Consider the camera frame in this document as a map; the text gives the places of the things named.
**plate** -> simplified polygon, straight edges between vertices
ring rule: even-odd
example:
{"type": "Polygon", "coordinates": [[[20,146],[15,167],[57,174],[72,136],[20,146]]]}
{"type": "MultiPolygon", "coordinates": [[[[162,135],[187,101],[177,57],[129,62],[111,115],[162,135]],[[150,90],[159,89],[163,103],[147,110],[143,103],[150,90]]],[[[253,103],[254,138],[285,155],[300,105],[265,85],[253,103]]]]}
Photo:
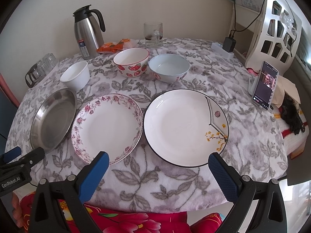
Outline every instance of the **plate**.
{"type": "Polygon", "coordinates": [[[144,130],[151,149],[163,160],[182,167],[208,163],[227,144],[229,125],[220,106],[189,89],[167,91],[148,106],[144,130]]]}
{"type": "Polygon", "coordinates": [[[142,135],[143,116],[138,104],[122,94],[93,99],[78,113],[71,132],[76,154],[87,164],[100,151],[114,164],[124,159],[142,135]]]}
{"type": "Polygon", "coordinates": [[[40,106],[31,125],[30,144],[42,147],[45,154],[54,150],[64,139],[75,118],[77,95],[70,89],[60,89],[40,106]]]}

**tablecloth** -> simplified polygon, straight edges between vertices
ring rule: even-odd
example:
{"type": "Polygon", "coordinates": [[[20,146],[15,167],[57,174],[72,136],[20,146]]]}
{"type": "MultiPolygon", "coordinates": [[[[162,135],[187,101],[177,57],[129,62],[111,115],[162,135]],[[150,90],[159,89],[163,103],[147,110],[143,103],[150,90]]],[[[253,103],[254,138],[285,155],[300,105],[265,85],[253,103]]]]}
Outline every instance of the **tablecloth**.
{"type": "MultiPolygon", "coordinates": [[[[144,41],[138,43],[144,47],[144,41]]],[[[156,80],[149,68],[145,74],[125,78],[113,64],[114,55],[89,60],[91,79],[77,92],[78,108],[96,96],[118,92],[132,97],[145,112],[148,104],[171,89],[194,89],[215,100],[227,116],[230,135],[221,156],[239,174],[269,181],[287,169],[284,140],[271,111],[251,102],[248,74],[234,57],[223,58],[211,49],[211,41],[164,39],[164,46],[150,49],[150,58],[163,53],[185,57],[191,64],[186,77],[174,84],[156,80]]],[[[59,81],[81,54],[61,60],[38,85],[29,89],[14,118],[6,150],[20,146],[22,155],[31,151],[30,129],[34,115],[51,93],[64,88],[59,81]]],[[[78,174],[85,164],[74,153],[70,136],[32,168],[33,183],[41,178],[64,180],[78,174]]],[[[205,209],[226,201],[208,165],[198,168],[173,166],[155,155],[144,134],[124,160],[109,166],[90,204],[128,212],[178,212],[205,209]]]]}

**charger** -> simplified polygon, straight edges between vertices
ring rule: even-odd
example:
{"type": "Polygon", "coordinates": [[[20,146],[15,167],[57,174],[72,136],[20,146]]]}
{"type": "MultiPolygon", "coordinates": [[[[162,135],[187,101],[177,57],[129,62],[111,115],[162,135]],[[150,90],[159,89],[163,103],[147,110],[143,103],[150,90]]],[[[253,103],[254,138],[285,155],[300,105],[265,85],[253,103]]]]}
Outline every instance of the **charger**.
{"type": "Polygon", "coordinates": [[[232,52],[235,47],[236,41],[232,37],[226,37],[224,40],[224,44],[222,45],[222,49],[226,52],[232,52]]]}

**finger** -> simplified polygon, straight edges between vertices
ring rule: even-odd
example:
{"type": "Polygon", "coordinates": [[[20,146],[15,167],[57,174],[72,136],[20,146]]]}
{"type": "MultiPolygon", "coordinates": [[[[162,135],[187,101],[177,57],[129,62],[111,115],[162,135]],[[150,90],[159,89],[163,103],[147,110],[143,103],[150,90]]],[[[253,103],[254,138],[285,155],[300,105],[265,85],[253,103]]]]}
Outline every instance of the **finger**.
{"type": "Polygon", "coordinates": [[[13,195],[12,195],[12,206],[15,209],[17,209],[20,206],[19,205],[19,198],[15,193],[13,193],[13,195]]]}
{"type": "Polygon", "coordinates": [[[13,210],[13,217],[15,218],[15,220],[19,220],[22,217],[20,206],[17,209],[13,210]]]}
{"type": "Polygon", "coordinates": [[[19,219],[19,220],[16,221],[16,226],[19,227],[19,228],[21,228],[21,227],[24,226],[24,220],[23,220],[23,218],[21,218],[21,219],[19,219]]]}

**snack wrapper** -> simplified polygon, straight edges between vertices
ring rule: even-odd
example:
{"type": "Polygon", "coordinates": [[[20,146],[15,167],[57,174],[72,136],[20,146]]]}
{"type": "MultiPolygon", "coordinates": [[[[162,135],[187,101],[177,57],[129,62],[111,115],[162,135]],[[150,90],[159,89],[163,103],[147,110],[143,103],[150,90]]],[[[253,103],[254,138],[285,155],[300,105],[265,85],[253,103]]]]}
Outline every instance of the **snack wrapper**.
{"type": "Polygon", "coordinates": [[[117,51],[122,51],[125,49],[133,48],[137,45],[138,40],[124,38],[119,43],[109,42],[103,44],[100,48],[97,49],[99,53],[116,53],[117,51]]]}

